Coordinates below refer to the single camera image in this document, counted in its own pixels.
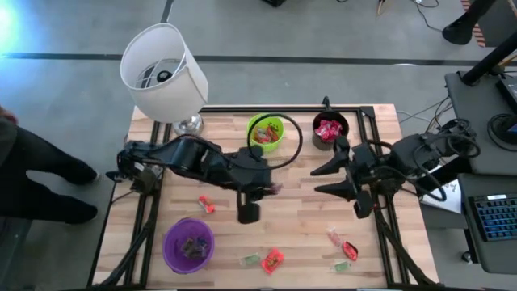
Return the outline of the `black backlit keyboard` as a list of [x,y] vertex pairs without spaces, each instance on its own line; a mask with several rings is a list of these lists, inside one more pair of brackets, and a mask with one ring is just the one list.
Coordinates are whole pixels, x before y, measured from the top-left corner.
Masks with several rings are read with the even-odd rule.
[[469,197],[485,242],[517,240],[517,193]]

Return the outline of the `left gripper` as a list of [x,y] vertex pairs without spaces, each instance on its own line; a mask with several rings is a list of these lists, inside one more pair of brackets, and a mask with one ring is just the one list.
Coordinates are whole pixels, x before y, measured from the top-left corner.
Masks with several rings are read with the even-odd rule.
[[242,147],[229,157],[228,174],[237,191],[237,220],[243,225],[255,223],[260,219],[258,201],[277,195],[271,187],[281,183],[271,182],[271,171],[259,145]]

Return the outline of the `dark grey table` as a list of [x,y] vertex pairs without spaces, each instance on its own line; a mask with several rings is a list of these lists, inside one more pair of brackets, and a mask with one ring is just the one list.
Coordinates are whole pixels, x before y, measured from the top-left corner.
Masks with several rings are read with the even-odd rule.
[[23,286],[24,247],[32,220],[0,217],[0,291]]

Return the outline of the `grey desk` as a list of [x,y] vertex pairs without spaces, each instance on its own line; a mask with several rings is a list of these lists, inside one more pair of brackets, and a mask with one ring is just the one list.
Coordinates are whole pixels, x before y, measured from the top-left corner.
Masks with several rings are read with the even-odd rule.
[[476,142],[481,148],[480,155],[469,160],[472,173],[517,176],[517,152],[499,148],[490,139],[487,131],[487,125],[493,116],[513,112],[496,87],[498,81],[498,77],[485,76],[477,85],[468,86],[457,73],[445,75],[456,117],[470,122],[477,134]]
[[469,250],[474,260],[486,272],[517,275],[517,240],[485,242],[477,228],[469,203],[469,197],[517,193],[517,178],[461,174],[458,176],[458,182],[470,235]]

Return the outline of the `green plastic bucket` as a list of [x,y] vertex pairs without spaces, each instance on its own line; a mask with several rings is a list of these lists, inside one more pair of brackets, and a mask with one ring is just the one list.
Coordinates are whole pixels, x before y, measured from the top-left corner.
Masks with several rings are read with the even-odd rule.
[[[258,142],[254,141],[254,138],[253,138],[254,131],[257,128],[263,128],[263,129],[267,130],[269,125],[275,125],[278,128],[280,139],[277,142],[270,141],[270,142],[264,143],[264,144],[259,144]],[[280,142],[283,139],[283,136],[284,136],[284,123],[282,122],[282,120],[276,116],[268,117],[268,118],[261,120],[253,127],[253,130],[251,133],[250,144],[252,146],[261,146],[263,148],[263,151],[265,153],[268,153],[268,152],[272,152],[272,151],[276,150],[279,147]]]

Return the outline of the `black plastic bucket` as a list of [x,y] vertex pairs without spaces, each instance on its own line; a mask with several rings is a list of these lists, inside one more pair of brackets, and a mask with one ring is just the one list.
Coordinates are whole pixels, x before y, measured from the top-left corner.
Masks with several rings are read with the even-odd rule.
[[343,126],[342,133],[339,137],[346,137],[349,133],[349,124],[346,120],[346,118],[341,115],[338,112],[335,111],[324,111],[320,112],[316,115],[316,117],[313,120],[313,135],[312,135],[312,142],[313,144],[320,150],[331,150],[334,142],[338,139],[338,137],[334,141],[326,142],[322,141],[319,136],[316,135],[315,129],[319,126],[320,120],[336,120]]

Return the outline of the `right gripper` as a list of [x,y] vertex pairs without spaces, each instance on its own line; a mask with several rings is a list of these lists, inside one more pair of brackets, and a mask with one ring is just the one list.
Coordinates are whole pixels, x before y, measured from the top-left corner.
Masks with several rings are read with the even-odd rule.
[[368,143],[351,147],[345,137],[339,137],[334,142],[334,157],[310,175],[335,174],[340,168],[346,173],[342,182],[317,186],[314,190],[354,200],[354,212],[359,219],[368,217],[376,209],[385,209],[393,200],[389,180],[381,179],[379,158]]

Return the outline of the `pink candy in clear wrapper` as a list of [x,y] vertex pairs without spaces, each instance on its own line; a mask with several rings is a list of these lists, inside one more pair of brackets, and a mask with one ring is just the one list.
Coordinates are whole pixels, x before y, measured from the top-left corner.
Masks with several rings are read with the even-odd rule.
[[343,241],[342,239],[340,238],[340,236],[338,235],[336,229],[334,227],[332,228],[329,228],[327,231],[327,236],[329,238],[329,240],[336,246],[336,247],[341,247],[342,244],[343,244]]

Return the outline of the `white paper sheet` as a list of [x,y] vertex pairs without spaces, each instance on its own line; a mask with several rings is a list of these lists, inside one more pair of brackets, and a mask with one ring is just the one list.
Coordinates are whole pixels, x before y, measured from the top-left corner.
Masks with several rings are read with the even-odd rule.
[[462,192],[458,180],[453,180],[443,186],[446,194],[445,201],[437,201],[428,195],[421,199],[421,203],[437,209],[446,210],[452,213],[462,214]]

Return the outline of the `orange red candy packet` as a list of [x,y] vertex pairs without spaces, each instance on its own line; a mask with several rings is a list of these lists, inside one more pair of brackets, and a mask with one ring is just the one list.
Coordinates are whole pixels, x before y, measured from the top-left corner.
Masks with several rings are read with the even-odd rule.
[[357,248],[355,246],[353,246],[351,243],[349,243],[348,241],[346,241],[342,244],[342,249],[348,259],[350,259],[352,261],[356,261],[358,259],[359,252],[358,252]]

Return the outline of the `black round stand base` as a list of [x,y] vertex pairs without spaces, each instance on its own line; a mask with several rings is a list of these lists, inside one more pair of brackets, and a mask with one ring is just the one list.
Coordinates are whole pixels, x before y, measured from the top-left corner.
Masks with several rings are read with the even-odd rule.
[[497,114],[487,124],[490,140],[499,148],[517,152],[517,115]]

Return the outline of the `red Skittles packet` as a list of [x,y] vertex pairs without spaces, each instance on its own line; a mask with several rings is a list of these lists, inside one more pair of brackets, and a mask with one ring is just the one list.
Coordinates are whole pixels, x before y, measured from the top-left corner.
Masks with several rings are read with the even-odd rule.
[[315,133],[322,141],[334,141],[342,133],[343,126],[336,120],[320,120]]

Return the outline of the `red white striped rug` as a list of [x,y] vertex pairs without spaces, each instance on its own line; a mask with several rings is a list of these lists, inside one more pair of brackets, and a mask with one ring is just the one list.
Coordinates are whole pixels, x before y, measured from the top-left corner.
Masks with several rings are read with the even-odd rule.
[[473,38],[478,46],[484,48],[486,46],[485,37],[478,22],[485,14],[485,0],[460,0],[460,2],[469,20],[473,20]]

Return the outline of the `white shade table lamp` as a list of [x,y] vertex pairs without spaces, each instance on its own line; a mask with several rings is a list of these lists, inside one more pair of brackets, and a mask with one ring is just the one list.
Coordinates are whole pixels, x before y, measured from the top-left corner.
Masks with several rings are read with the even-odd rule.
[[133,38],[120,77],[150,119],[172,124],[178,135],[203,130],[200,110],[208,103],[208,80],[172,24],[155,24]]

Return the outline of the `black diagonal pole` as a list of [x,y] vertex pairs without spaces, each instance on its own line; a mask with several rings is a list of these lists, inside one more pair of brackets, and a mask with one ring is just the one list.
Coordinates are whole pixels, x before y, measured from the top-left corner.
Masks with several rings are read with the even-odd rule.
[[461,75],[461,81],[468,86],[475,84],[483,75],[487,74],[504,58],[508,57],[517,49],[517,31],[507,40],[502,42],[496,49],[477,63],[470,71]]

